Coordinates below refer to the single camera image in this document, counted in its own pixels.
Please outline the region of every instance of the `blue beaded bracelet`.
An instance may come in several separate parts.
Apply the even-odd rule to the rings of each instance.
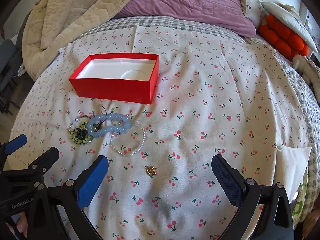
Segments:
[[[105,121],[119,121],[123,122],[122,125],[109,125],[107,127],[100,128],[102,123]],[[123,114],[102,114],[90,118],[89,123],[87,123],[88,134],[92,135],[93,138],[98,138],[107,133],[121,132],[126,133],[128,129],[132,127],[130,122],[130,117]]]

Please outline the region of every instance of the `cherry print cloth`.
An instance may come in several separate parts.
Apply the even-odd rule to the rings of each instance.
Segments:
[[[89,54],[106,52],[160,55],[153,104],[76,95],[71,73]],[[109,145],[110,134],[85,146],[72,143],[70,123],[104,113],[101,105],[141,123],[147,132],[141,152],[120,156]],[[45,175],[48,187],[75,179],[98,155],[109,159],[108,174],[85,212],[104,239],[114,240],[216,239],[236,208],[212,173],[212,157],[222,154],[245,178],[272,185],[281,164],[277,146],[308,146],[300,104],[271,47],[167,27],[95,33],[60,49],[21,107],[11,137],[22,133],[28,143],[8,158],[13,169],[25,168],[49,147],[60,151]],[[115,138],[126,154],[140,141],[137,127]],[[146,165],[157,174],[147,175]]]

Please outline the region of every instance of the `beige blanket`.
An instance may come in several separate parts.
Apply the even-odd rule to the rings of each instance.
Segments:
[[[23,63],[36,80],[60,48],[115,16],[130,0],[41,0],[22,38]]]

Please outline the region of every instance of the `stuffed animal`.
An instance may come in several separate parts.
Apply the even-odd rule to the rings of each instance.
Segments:
[[[297,54],[307,56],[309,49],[303,39],[280,22],[275,16],[266,17],[266,25],[260,25],[259,33],[283,56],[292,61]]]
[[[320,68],[312,60],[302,55],[296,55],[293,58],[293,68],[298,71],[303,80],[312,84],[318,104],[320,104]]]

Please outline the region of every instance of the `jewelry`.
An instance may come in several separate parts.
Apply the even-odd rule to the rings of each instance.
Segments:
[[[139,152],[139,151],[141,150],[141,148],[143,147],[144,141],[145,141],[145,139],[146,139],[146,131],[144,130],[144,128],[143,128],[137,121],[135,121],[135,122],[133,123],[133,125],[139,127],[139,128],[142,130],[143,136],[142,136],[142,141],[141,141],[141,143],[139,144],[138,148],[137,148],[135,151],[133,151],[132,153],[130,153],[130,154],[124,154],[124,153],[120,152],[120,151],[115,147],[115,145],[114,145],[114,142],[115,142],[115,133],[116,133],[116,132],[114,131],[114,132],[112,133],[112,135],[111,135],[110,146],[112,147],[112,149],[113,149],[115,152],[119,153],[119,154],[122,155],[122,156],[131,156],[131,155],[134,155],[136,152]]]
[[[78,144],[78,145],[85,145],[87,143],[90,143],[93,139],[92,135],[88,134],[86,125],[88,122],[81,122],[80,125],[74,129],[72,129],[72,126],[75,122],[79,122],[81,118],[90,118],[87,115],[82,115],[76,117],[70,124],[70,126],[67,128],[69,131],[69,135],[71,140]]]
[[[102,127],[103,122],[111,120],[119,121],[118,125],[109,125]],[[132,127],[130,117],[123,114],[102,114],[90,118],[87,124],[88,134],[92,135],[93,138],[99,138],[102,135],[113,132],[126,133],[128,129]]]
[[[156,175],[156,169],[153,166],[146,166],[146,173],[150,176],[150,175]]]

